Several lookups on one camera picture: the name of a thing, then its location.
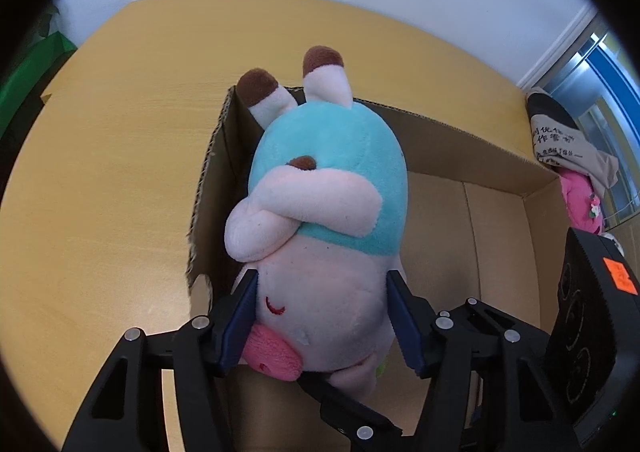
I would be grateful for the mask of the pink and teal pig plush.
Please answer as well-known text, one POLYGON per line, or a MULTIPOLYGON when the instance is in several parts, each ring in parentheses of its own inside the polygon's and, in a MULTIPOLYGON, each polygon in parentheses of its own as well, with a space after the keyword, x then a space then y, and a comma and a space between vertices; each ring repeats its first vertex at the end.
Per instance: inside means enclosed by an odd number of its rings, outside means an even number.
POLYGON ((257 274, 241 360, 284 382, 320 373, 359 400, 394 341, 386 275, 402 268, 408 170, 392 129, 352 96, 334 48, 306 52, 303 88, 297 102, 262 68, 235 87, 262 127, 247 194, 224 228, 228 255, 257 274))

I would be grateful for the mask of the green cloth covered stand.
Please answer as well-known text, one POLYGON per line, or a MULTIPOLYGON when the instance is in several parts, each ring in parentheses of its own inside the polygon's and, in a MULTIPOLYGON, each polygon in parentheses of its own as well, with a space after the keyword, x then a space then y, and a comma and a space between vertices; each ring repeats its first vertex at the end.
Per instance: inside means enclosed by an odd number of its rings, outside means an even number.
POLYGON ((58 7, 49 3, 28 30, 1 80, 1 134, 42 78, 77 50, 75 43, 56 26, 60 17, 58 7))

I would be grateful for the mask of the white panda plush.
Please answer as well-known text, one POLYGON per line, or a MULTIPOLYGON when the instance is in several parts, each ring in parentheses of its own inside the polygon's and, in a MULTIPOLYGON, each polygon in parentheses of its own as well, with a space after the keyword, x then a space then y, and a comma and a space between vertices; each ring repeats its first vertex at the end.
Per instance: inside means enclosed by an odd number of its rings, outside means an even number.
POLYGON ((608 232, 604 232, 602 234, 603 237, 605 237, 606 239, 608 239, 609 241, 611 241, 614 246, 616 247, 617 251, 623 256, 625 257, 625 252, 623 249, 622 244, 618 241, 618 239, 615 237, 615 235, 613 233, 608 233, 608 232))

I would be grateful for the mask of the brown cardboard box tray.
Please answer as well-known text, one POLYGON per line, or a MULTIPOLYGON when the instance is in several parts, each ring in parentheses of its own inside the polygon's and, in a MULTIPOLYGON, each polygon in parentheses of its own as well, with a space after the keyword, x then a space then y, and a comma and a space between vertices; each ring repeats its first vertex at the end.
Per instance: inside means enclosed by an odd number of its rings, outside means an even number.
MULTIPOLYGON (((376 105, 404 151, 409 207, 401 261, 413 294, 444 310, 476 298, 542 329, 558 302, 567 214, 555 174, 475 135, 415 112, 376 105)), ((224 224, 246 194, 262 129, 233 93, 213 110, 189 233, 191 310, 229 293, 240 267, 224 250, 224 224)), ((297 385, 245 366, 220 385, 240 451, 345 451, 297 385)))

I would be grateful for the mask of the pink bear plush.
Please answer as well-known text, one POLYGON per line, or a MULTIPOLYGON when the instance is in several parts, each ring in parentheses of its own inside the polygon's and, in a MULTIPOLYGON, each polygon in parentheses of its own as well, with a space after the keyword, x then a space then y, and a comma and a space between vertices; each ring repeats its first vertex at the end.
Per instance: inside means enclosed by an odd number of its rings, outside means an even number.
POLYGON ((601 200, 588 175, 565 168, 561 168, 558 173, 572 227, 601 235, 604 231, 601 200))

